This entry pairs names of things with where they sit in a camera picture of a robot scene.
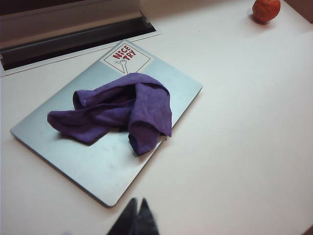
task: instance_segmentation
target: drawn hand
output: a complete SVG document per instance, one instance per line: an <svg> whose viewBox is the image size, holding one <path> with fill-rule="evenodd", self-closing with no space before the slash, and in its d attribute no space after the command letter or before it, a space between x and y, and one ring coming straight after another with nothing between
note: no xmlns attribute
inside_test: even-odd
<svg viewBox="0 0 313 235"><path fill-rule="evenodd" d="M120 65L126 65L126 60L120 60L120 61L116 61L116 63L120 64Z"/></svg>

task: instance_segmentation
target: orange fruit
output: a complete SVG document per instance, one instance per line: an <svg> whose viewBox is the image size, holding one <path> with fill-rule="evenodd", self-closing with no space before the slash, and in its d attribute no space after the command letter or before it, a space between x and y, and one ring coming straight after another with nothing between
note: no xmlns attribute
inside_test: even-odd
<svg viewBox="0 0 313 235"><path fill-rule="evenodd" d="M280 0L256 0L253 7L253 16L259 21L267 22L274 19L280 11Z"/></svg>

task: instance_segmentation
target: purple cloth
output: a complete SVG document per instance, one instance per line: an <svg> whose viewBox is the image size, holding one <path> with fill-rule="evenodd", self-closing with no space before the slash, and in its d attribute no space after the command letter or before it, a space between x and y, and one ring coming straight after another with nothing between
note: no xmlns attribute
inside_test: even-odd
<svg viewBox="0 0 313 235"><path fill-rule="evenodd" d="M127 128L137 155L157 144L159 135L172 135L168 90L154 78L130 73L93 91L75 91L75 110L52 111L47 120L61 133L91 144L111 127Z"/></svg>

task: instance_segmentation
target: sticker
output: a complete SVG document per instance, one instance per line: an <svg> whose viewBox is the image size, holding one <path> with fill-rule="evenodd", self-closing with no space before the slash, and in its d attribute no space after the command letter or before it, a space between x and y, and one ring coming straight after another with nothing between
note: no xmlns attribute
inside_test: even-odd
<svg viewBox="0 0 313 235"><path fill-rule="evenodd" d="M112 53L101 59L101 62L109 64L124 75L139 72L151 61L152 56L145 54L128 43L121 44Z"/></svg>

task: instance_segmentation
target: white desk surface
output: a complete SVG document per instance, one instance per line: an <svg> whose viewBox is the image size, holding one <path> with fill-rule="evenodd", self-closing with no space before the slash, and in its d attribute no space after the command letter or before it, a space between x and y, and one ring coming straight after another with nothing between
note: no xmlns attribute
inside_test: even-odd
<svg viewBox="0 0 313 235"><path fill-rule="evenodd" d="M105 235L132 197L161 235L300 235L313 224L313 24L282 1L144 0L162 32L136 43L203 90L119 203L107 209L9 129L104 50L1 78L1 234Z"/></svg>

